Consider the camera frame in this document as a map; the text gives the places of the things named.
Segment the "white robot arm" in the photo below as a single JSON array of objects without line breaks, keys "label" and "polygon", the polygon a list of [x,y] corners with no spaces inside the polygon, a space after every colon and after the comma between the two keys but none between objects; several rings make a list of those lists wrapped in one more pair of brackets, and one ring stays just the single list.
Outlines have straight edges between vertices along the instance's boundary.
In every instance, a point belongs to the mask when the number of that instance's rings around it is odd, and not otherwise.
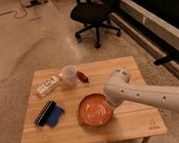
[{"label": "white robot arm", "polygon": [[131,84],[129,73],[122,68],[114,70],[109,77],[104,94],[114,108],[123,101],[132,101],[179,112],[179,87]]}]

